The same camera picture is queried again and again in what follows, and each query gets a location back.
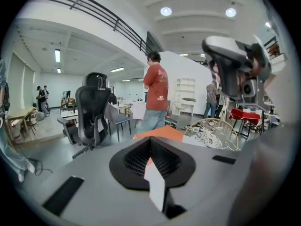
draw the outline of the yellow hoop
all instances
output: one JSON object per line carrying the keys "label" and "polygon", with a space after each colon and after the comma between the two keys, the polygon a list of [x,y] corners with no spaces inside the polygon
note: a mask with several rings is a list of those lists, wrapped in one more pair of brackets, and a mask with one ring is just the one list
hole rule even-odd
{"label": "yellow hoop", "polygon": [[197,124],[198,122],[201,122],[201,121],[210,121],[210,120],[213,120],[213,121],[221,121],[221,122],[223,122],[223,123],[226,123],[228,126],[230,126],[230,127],[232,128],[232,131],[234,132],[234,134],[235,134],[235,136],[236,136],[236,142],[237,142],[237,143],[236,143],[236,151],[238,151],[238,136],[237,136],[236,131],[234,130],[234,128],[233,128],[229,123],[227,123],[227,122],[225,122],[225,121],[223,121],[223,120],[221,120],[221,119],[217,119],[217,118],[204,118],[204,119],[198,120],[198,121],[196,121],[195,123],[191,124],[191,125],[186,129],[184,135],[186,135],[187,131],[188,131],[189,129],[191,129],[191,128],[193,127],[193,125]]}

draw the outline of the red t-shirt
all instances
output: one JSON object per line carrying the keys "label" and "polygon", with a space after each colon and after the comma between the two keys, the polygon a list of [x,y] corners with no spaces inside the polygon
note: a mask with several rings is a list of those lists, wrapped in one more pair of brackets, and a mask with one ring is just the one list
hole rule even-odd
{"label": "red t-shirt", "polygon": [[159,64],[150,66],[143,83],[150,87],[146,99],[146,109],[167,110],[168,78],[165,69]]}

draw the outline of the round ceiling light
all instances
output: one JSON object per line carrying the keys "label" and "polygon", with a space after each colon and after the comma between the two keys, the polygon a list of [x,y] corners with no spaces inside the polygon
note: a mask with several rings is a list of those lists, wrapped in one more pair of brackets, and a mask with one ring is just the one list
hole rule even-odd
{"label": "round ceiling light", "polygon": [[234,17],[236,15],[236,10],[234,8],[229,8],[226,10],[226,15],[228,17]]}
{"label": "round ceiling light", "polygon": [[169,16],[171,15],[172,10],[166,7],[166,8],[162,8],[160,12],[163,16]]}

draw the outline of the black mesh funnel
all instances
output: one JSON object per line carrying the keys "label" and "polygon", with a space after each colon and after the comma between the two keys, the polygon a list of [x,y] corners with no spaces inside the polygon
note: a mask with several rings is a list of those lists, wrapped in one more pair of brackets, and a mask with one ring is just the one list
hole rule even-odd
{"label": "black mesh funnel", "polygon": [[196,168],[189,154],[155,137],[146,137],[117,152],[110,160],[110,171],[128,189],[149,190],[144,173],[150,157],[164,178],[166,188],[184,185]]}

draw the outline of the chair base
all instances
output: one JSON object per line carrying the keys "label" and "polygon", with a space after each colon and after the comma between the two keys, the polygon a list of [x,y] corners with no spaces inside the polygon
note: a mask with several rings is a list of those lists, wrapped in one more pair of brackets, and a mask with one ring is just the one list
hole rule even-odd
{"label": "chair base", "polygon": [[90,149],[90,151],[92,151],[94,149],[93,145],[86,145],[83,149],[81,149],[80,151],[78,151],[77,153],[75,153],[72,156],[72,159],[77,158],[79,155],[82,155],[83,153],[86,153],[88,150]]}

